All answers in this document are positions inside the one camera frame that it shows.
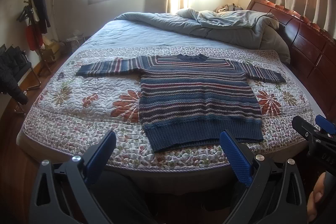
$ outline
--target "hanging coat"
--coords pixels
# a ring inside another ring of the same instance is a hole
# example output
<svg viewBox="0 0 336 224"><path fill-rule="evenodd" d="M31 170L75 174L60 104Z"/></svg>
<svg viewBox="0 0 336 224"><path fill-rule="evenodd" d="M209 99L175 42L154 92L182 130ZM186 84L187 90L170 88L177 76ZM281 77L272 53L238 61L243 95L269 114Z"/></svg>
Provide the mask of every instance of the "hanging coat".
<svg viewBox="0 0 336 224"><path fill-rule="evenodd" d="M45 0L33 0L35 7L37 9L37 15L40 19L38 25L40 27L41 33L47 33L47 27L50 27L50 22L47 13L47 6Z"/></svg>

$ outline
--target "red bag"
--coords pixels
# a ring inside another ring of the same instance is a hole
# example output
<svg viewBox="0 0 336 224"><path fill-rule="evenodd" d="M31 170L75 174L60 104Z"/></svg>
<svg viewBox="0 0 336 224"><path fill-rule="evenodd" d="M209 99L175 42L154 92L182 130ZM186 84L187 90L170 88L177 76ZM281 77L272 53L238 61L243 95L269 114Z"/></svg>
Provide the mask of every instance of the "red bag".
<svg viewBox="0 0 336 224"><path fill-rule="evenodd" d="M27 42L31 51L37 50L43 44L42 34L37 26L35 26L35 33L37 36L38 44L36 43L35 36L33 33L33 26L29 25L26 27Z"/></svg>

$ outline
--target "striped sweater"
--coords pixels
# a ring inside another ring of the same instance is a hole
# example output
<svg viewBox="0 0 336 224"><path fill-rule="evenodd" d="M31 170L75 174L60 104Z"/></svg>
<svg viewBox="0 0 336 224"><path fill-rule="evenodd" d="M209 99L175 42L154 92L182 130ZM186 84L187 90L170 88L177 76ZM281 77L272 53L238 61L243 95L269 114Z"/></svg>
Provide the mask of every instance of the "striped sweater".
<svg viewBox="0 0 336 224"><path fill-rule="evenodd" d="M154 152L219 144L230 130L262 141L261 110L246 79L285 82L272 70L198 56L139 56L81 66L78 76L141 74L139 118Z"/></svg>

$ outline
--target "blue gripper pad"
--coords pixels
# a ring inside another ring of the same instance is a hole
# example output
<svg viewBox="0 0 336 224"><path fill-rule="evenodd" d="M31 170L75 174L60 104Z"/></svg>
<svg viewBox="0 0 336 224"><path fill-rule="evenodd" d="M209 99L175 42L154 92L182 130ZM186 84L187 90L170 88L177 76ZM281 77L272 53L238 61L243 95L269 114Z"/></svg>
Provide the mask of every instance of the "blue gripper pad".
<svg viewBox="0 0 336 224"><path fill-rule="evenodd" d="M320 128L324 129L330 135L336 134L336 126L333 123L329 122L325 117L317 115L315 118L315 122Z"/></svg>
<svg viewBox="0 0 336 224"><path fill-rule="evenodd" d="M97 182L101 172L103 171L107 161L116 147L116 143L116 134L113 132L113 130L110 130L99 142L99 144L90 146L88 148L88 150L94 150L95 146L97 146L95 153L91 156L83 170L85 175L84 182L87 186Z"/></svg>
<svg viewBox="0 0 336 224"><path fill-rule="evenodd" d="M229 160L237 179L249 187L253 178L251 176L252 167L248 160L226 131L223 131L220 134L219 143Z"/></svg>

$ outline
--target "sweater sleeve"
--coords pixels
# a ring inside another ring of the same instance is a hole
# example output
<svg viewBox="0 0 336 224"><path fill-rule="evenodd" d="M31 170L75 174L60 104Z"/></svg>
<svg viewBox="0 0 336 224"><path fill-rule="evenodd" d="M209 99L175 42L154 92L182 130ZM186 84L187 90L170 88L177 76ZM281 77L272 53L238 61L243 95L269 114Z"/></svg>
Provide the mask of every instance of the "sweater sleeve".
<svg viewBox="0 0 336 224"><path fill-rule="evenodd" d="M240 68L246 72L246 78L275 84L286 82L286 80L278 72L259 68L248 63L239 63L235 61L232 62L238 69Z"/></svg>
<svg viewBox="0 0 336 224"><path fill-rule="evenodd" d="M143 72L149 66L146 56L138 56L132 59L116 58L110 61L102 61L89 65L83 65L77 71L77 76L102 77L111 75L125 75L132 72Z"/></svg>

